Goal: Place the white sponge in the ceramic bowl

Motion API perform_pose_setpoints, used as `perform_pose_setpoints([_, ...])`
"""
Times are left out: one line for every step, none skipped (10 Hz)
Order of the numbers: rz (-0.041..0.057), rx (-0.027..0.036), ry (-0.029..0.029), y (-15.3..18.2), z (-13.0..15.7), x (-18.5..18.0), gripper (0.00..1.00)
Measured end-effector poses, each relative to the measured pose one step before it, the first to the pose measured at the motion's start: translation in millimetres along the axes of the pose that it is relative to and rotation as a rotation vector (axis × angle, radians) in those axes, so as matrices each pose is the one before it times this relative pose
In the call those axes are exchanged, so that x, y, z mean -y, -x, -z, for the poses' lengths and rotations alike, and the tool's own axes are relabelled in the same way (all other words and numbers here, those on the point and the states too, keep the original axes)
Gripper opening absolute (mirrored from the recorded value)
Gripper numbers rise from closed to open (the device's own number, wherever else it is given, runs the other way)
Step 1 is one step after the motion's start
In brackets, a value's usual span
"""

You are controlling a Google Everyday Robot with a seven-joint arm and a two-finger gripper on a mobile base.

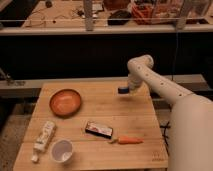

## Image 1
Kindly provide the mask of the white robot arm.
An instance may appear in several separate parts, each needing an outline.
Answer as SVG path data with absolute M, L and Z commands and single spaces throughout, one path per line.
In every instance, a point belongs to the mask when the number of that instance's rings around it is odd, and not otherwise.
M 171 107 L 167 171 L 213 171 L 213 101 L 152 70 L 150 55 L 127 62 L 127 92 L 145 82 Z

